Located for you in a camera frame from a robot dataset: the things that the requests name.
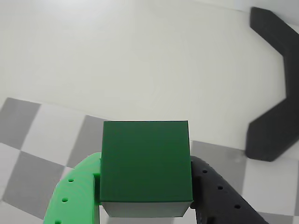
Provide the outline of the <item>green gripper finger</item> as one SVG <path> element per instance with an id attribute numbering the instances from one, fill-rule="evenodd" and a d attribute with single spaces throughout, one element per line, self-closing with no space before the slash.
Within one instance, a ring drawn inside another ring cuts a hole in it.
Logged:
<path id="1" fill-rule="evenodd" d="M 45 224 L 100 223 L 101 153 L 83 159 L 56 185 L 45 213 Z"/>

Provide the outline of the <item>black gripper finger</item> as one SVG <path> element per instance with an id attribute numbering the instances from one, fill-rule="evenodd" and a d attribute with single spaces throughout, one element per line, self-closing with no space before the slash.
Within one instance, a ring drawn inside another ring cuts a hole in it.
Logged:
<path id="1" fill-rule="evenodd" d="M 208 163 L 191 156 L 191 209 L 198 224 L 265 224 L 243 197 Z"/>

